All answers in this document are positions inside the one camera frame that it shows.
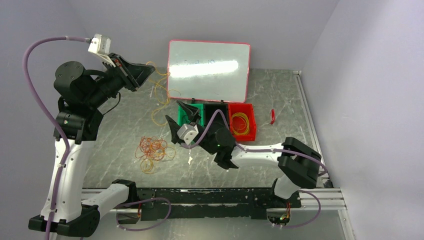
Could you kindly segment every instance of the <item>white wall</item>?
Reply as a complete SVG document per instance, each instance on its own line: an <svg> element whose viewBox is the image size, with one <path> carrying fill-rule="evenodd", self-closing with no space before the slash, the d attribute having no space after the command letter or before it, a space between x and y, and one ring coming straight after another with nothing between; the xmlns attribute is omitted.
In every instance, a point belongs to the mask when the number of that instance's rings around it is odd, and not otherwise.
<svg viewBox="0 0 424 240"><path fill-rule="evenodd" d="M341 0L302 81L357 239L424 239L424 2Z"/></svg>
<svg viewBox="0 0 424 240"><path fill-rule="evenodd" d="M0 3L0 239L42 239L28 230L38 214L52 177L53 125L33 100L22 71L22 56L33 42L47 37L89 37L66 0L2 0ZM56 68L67 61L100 66L88 44L50 42L29 58L29 74L54 116L59 94L53 88Z"/></svg>
<svg viewBox="0 0 424 240"><path fill-rule="evenodd" d="M252 68L300 70L339 0L69 0L130 62L168 62L172 39L246 42Z"/></svg>

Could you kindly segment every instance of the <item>pile of rubber bands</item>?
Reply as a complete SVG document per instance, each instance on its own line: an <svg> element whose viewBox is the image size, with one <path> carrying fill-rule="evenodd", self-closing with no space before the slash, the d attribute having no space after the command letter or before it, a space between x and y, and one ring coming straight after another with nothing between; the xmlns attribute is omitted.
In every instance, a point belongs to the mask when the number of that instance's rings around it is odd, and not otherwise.
<svg viewBox="0 0 424 240"><path fill-rule="evenodd" d="M279 219L283 220L283 219L288 219L290 220L292 214L292 206L290 205L290 202L287 201L286 206L285 206L285 214L283 214Z"/></svg>
<svg viewBox="0 0 424 240"><path fill-rule="evenodd" d="M173 155L167 153L167 149L173 150ZM155 173L155 162L158 162L165 157L174 159L176 155L175 148L168 146L167 141L157 137L145 137L140 140L139 145L134 153L135 157L140 160L141 171L145 174Z"/></svg>
<svg viewBox="0 0 424 240"><path fill-rule="evenodd" d="M234 127L233 128L233 133L235 135L247 135L250 132L249 129L249 118L246 114L244 114L243 112L236 112L231 116L232 119L234 118L240 118L243 121L243 124L241 124L240 126L238 126L238 128Z"/></svg>
<svg viewBox="0 0 424 240"><path fill-rule="evenodd" d="M168 90L166 87L164 87L162 84L161 84L161 82L162 82L162 80L164 80L164 79L166 79L169 75L170 75L170 73L169 72L167 72L167 73L160 73L160 72L158 72L158 70L157 70L157 68L156 68L156 64L154 63L154 62L152 62L152 61L148 61L147 63L146 63L146 65L149 65L149 64L151 64L153 67L154 67L154 69L156 70L156 72L157 72L157 74L159 74L159 75L161 75L161 76L164 76L164 77L162 77L159 81L153 81L153 80L148 80L149 82L151 82L151 83L153 83L154 84L154 89L153 89L153 91L154 91L154 97L157 99L157 101L160 103L160 104L162 104L162 106L160 106L160 107L158 107L158 108L156 108L155 110L153 110L152 112L151 112L151 120L154 122L154 124L156 124L156 125L158 125L158 126L165 126L166 124L167 124L167 122L165 122L165 123L162 123L162 124L160 124L160 123L157 123L156 122L156 120L155 120L155 115L160 111L160 110L162 110L162 109L164 109L168 104L170 104L170 102L171 102L171 96L170 96L170 91L175 91L175 92L177 92L177 93L179 93L179 94L181 94L179 91L177 91L177 90L175 90L175 89L170 89L170 90ZM157 89L158 89L158 87L159 88L161 88L161 89L164 89L165 91L166 91L166 100L165 101L162 101L159 97L158 97L158 94L157 94Z"/></svg>

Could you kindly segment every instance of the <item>table surface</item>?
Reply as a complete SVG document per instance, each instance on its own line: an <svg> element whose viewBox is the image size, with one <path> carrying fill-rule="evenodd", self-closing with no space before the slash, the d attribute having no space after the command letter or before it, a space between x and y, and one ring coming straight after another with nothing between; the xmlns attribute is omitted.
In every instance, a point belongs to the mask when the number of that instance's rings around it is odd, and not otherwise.
<svg viewBox="0 0 424 240"><path fill-rule="evenodd" d="M158 81L161 77L155 72L149 80ZM104 116L88 161L84 188L107 188L116 179L131 180L144 188L270 187L282 175L279 169L257 166L226 171L217 166L213 155L200 147L191 150L193 160L189 164L189 150L171 143L169 126L158 126L151 119L152 111L162 106L152 93L153 86L146 81L137 92L123 89L120 104ZM164 89L158 88L157 93L162 101L166 99ZM295 137L313 147L301 98L291 70L250 69L246 103L253 104L257 131L256 141L247 144L271 145ZM104 113L116 101L107 101L100 111ZM273 125L270 125L271 109L275 109ZM177 120L178 105L174 99L156 114L155 120L165 123L165 115ZM176 149L174 159L155 162L154 174L143 173L135 157L143 136L163 138Z"/></svg>
<svg viewBox="0 0 424 240"><path fill-rule="evenodd" d="M292 211L290 224L300 224L315 215L315 211ZM141 229L158 221L139 221L125 225ZM162 225L148 231L131 232L115 227L115 215L106 214L89 240L345 240L339 214L336 210L322 211L312 223L292 229L272 227L267 220L252 220L249 217L168 219ZM72 237L61 238L74 240Z"/></svg>

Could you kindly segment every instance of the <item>red bin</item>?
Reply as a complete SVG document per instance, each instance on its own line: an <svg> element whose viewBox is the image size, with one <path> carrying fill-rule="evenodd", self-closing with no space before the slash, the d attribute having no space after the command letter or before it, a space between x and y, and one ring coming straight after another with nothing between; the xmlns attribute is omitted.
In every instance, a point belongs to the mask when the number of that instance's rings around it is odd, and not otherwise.
<svg viewBox="0 0 424 240"><path fill-rule="evenodd" d="M234 129L242 133L246 130L245 121L238 116L233 117L236 113L246 114L249 120L249 132L246 135L236 135ZM229 118L229 130L235 137L237 142L254 141L256 138L256 122L255 114L253 111L253 105L250 103L228 103L228 118Z"/></svg>

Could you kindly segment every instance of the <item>white robotic arm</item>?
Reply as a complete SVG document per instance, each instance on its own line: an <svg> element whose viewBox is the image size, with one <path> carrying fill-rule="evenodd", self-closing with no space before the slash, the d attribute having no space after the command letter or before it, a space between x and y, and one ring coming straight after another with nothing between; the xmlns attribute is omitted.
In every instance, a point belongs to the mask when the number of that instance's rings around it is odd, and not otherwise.
<svg viewBox="0 0 424 240"><path fill-rule="evenodd" d="M274 145L241 145L230 133L221 110L216 110L203 128L197 123L200 119L198 108L180 101L177 103L187 114L190 124L179 126L171 117L165 116L174 144L179 143L186 149L200 146L208 153L216 154L214 161L224 169L247 166L280 169L283 176L276 179L272 186L277 197L288 199L300 188L314 189L318 176L323 174L319 174L320 166L326 169L318 152L293 137L287 137L283 143ZM220 114L224 124L214 121L217 114Z"/></svg>
<svg viewBox="0 0 424 240"><path fill-rule="evenodd" d="M240 146L249 150L261 150L266 148L283 149L281 143L266 146L247 146L240 144ZM235 147L231 153L230 161L239 168L258 166L280 169L278 158L281 157L281 155L282 153L277 151L246 152L239 147ZM300 188L300 186L294 184L287 175L283 173L275 182L274 194L282 199L289 199L290 196Z"/></svg>
<svg viewBox="0 0 424 240"><path fill-rule="evenodd" d="M60 94L59 114L53 118L31 82L28 58L38 45L57 40L90 43L88 51L99 56L107 70L85 69L77 61L60 65L53 84ZM118 179L107 190L81 202L87 161L103 119L98 108L108 99L116 98L122 88L137 91L155 71L153 66L130 63L120 55L109 53L109 47L110 38L100 34L92 39L63 36L35 42L24 54L22 66L26 80L38 105L54 124L53 135L56 138L50 190L40 215L29 220L28 228L31 230L89 237L96 230L100 218L112 208L140 200L134 182Z"/></svg>

